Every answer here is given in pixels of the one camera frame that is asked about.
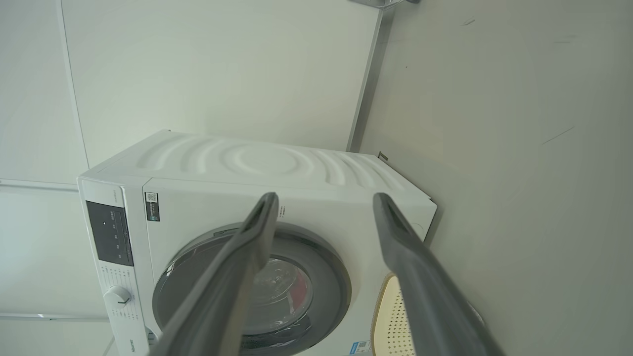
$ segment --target white wall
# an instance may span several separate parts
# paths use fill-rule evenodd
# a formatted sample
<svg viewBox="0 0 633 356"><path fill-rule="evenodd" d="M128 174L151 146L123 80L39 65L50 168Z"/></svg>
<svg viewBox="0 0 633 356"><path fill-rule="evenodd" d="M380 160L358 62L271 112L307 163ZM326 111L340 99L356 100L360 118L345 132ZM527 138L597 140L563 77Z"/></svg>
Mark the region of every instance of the white wall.
<svg viewBox="0 0 633 356"><path fill-rule="evenodd" d="M56 1L0 3L0 179L74 184L87 170Z"/></svg>
<svg viewBox="0 0 633 356"><path fill-rule="evenodd" d="M171 129L345 150L378 11L346 0L64 0L90 165Z"/></svg>
<svg viewBox="0 0 633 356"><path fill-rule="evenodd" d="M431 249L508 356L630 355L633 2L406 5L361 152L437 202Z"/></svg>

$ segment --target front-load washing machine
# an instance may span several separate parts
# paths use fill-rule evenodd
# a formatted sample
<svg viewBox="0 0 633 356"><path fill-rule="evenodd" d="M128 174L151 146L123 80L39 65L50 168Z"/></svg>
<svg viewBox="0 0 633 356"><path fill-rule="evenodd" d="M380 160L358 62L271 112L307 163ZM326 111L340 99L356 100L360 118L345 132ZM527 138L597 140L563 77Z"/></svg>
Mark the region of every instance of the front-load washing machine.
<svg viewBox="0 0 633 356"><path fill-rule="evenodd" d="M388 193L422 238L437 208L374 156L170 131L91 168L78 186L120 355L148 353L271 191L277 226L254 279L240 354L367 350L390 272L372 198Z"/></svg>

